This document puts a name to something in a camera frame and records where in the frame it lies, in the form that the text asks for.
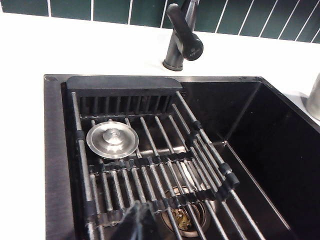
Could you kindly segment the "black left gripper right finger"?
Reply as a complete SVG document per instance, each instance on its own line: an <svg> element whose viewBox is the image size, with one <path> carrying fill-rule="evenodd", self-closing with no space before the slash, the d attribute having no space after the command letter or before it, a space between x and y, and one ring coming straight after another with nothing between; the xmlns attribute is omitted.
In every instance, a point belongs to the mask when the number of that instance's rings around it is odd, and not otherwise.
<svg viewBox="0 0 320 240"><path fill-rule="evenodd" d="M141 203L138 211L138 239L161 240L158 224L148 203Z"/></svg>

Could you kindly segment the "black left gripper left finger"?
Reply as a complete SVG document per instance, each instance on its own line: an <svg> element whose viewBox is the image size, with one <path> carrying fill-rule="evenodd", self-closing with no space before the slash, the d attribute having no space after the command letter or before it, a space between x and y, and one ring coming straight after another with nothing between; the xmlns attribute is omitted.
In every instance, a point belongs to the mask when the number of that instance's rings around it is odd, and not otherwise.
<svg viewBox="0 0 320 240"><path fill-rule="evenodd" d="M122 218L117 231L117 240L139 240L140 230L139 230L139 211L141 204L135 202L125 213Z"/></svg>

